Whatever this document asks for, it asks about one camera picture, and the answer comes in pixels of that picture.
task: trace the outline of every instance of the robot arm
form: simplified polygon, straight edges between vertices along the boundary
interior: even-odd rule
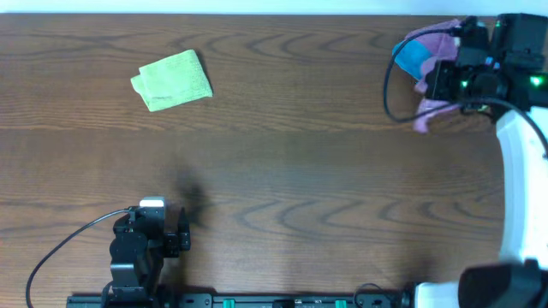
[[[548,135],[548,109],[532,107],[529,113]],[[548,270],[548,160],[529,125],[514,111],[497,122],[504,161],[503,262],[524,263],[534,258]]]
[[[548,135],[548,109],[532,107],[529,116],[538,123],[542,132]],[[477,286],[484,284],[482,282],[489,286],[490,279],[497,279],[495,277],[501,272],[500,269],[513,269],[517,272],[517,277],[537,282],[531,284],[531,289],[525,287],[519,292],[516,291],[517,294],[509,292],[504,299],[507,301],[504,307],[521,307],[523,305],[516,305],[510,301],[527,298],[524,296],[525,293],[534,297],[543,288],[539,275],[541,270],[548,270],[548,223],[545,219],[548,216],[548,198],[545,192],[548,188],[548,160],[543,158],[544,148],[536,133],[514,111],[507,112],[498,120],[497,137],[504,161],[505,213],[503,244],[500,250],[501,265],[472,269],[489,271],[491,277],[484,275],[486,281],[476,278],[468,288],[459,286],[459,281],[420,284],[415,289],[416,308],[459,308],[459,292],[461,296],[466,294],[467,298],[481,299],[482,295],[496,298],[497,296],[490,296],[489,291],[479,290]],[[535,264],[532,264],[533,267],[525,266],[527,260],[536,260],[539,267],[535,268]],[[473,305],[491,306],[480,301]]]
[[[526,111],[548,136],[548,98],[541,55],[547,19],[500,15],[491,42],[468,25],[456,62],[439,62],[426,76],[428,98],[499,98]],[[539,35],[533,38],[530,33]],[[479,108],[479,105],[464,106]],[[545,307],[548,304],[548,159],[541,137],[514,110],[494,108],[504,162],[505,218],[500,264],[465,270],[460,281],[423,283],[415,307]]]

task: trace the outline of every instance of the black cable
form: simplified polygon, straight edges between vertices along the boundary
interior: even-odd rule
[[[33,308],[33,303],[31,302],[31,285],[33,284],[33,279],[34,279],[34,276],[36,275],[36,273],[38,272],[38,270],[40,269],[40,267],[45,263],[45,261],[47,261],[54,253],[56,253],[59,248],[63,247],[63,245],[67,244],[67,242],[69,240],[72,240],[72,238],[74,238],[76,235],[78,235],[79,233],[81,233],[82,231],[86,230],[87,228],[90,228],[91,226],[93,226],[94,224],[98,223],[98,222],[101,222],[103,221],[104,219],[107,219],[111,216],[114,216],[114,215],[118,215],[118,214],[122,214],[122,213],[128,213],[129,210],[128,209],[125,209],[125,210],[115,210],[107,215],[104,215],[104,216],[101,216],[99,218],[97,218],[96,220],[88,223],[87,225],[85,225],[84,227],[82,228],[79,228],[78,230],[76,230],[74,233],[72,233],[71,235],[69,235],[66,239],[64,239],[61,243],[59,243],[59,245],[55,246],[55,248],[53,248],[47,255],[45,255],[45,257],[42,258],[42,260],[40,260],[40,262],[36,265],[36,267],[33,269],[33,272],[31,273],[31,275],[28,277],[28,281],[27,281],[27,289],[25,291],[25,297],[26,297],[26,301],[27,301],[27,307],[28,308]]]
[[[372,282],[364,283],[361,286],[357,287],[356,290],[354,291],[354,296],[352,297],[352,300],[354,301],[354,305],[358,308],[364,308],[363,305],[360,304],[360,302],[358,301],[358,294],[365,287],[375,287],[378,290],[383,291],[383,288],[379,287],[378,284],[372,283]],[[384,296],[390,303],[392,302],[392,299],[389,298],[386,294],[384,294]]]
[[[466,104],[486,104],[490,106],[501,106],[509,110],[515,111],[518,115],[520,115],[523,120],[531,126],[533,131],[537,134],[537,136],[540,139],[540,143],[542,144],[543,148],[545,149],[545,152],[543,154],[544,158],[548,158],[548,140],[546,140],[545,135],[542,133],[542,130],[540,130],[540,127],[531,119],[531,117],[523,110],[519,109],[518,107],[514,106],[513,104],[502,100],[498,98],[470,98],[465,99],[463,101],[458,102],[460,105],[466,105]]]
[[[485,116],[485,117],[487,117],[489,120],[491,120],[492,123],[495,122],[495,116],[492,115],[491,113],[489,113],[489,112],[487,112],[487,111],[481,111],[481,110],[466,111],[466,110],[464,109],[464,106],[461,107],[461,115],[463,115],[463,116],[474,116],[474,115]]]
[[[418,118],[422,117],[422,116],[426,116],[426,115],[429,115],[431,114],[432,112],[436,112],[436,111],[439,111],[439,110],[443,110],[447,107],[450,107],[454,104],[446,104],[444,106],[440,106],[440,107],[437,107],[437,108],[434,108],[434,109],[431,109],[431,110],[428,110],[428,111],[425,111],[425,112],[422,112],[422,113],[419,113],[418,115],[413,115],[413,116],[410,116],[410,117],[404,117],[404,118],[397,118],[395,117],[394,115],[392,115],[392,113],[390,112],[390,109],[388,108],[388,82],[390,80],[390,72],[392,71],[392,68],[394,67],[394,63],[396,62],[396,57],[397,55],[400,53],[400,51],[403,50],[403,48],[405,47],[406,44],[408,44],[409,42],[411,42],[412,40],[418,38],[418,37],[421,37],[423,35],[427,35],[427,34],[432,34],[432,33],[452,33],[455,31],[455,28],[448,28],[448,29],[434,29],[434,30],[425,30],[421,33],[417,33],[417,34],[414,34],[408,38],[406,38],[401,44],[400,46],[396,49],[396,51],[394,52],[394,54],[392,55],[392,58],[390,59],[390,62],[388,63],[388,68],[386,68],[386,75],[384,76],[384,85],[383,85],[383,106],[384,106],[384,112],[386,113],[386,115],[392,120],[392,121],[395,121],[395,122],[398,122],[398,123],[407,123],[407,122],[411,122],[411,121],[415,121],[417,120]]]

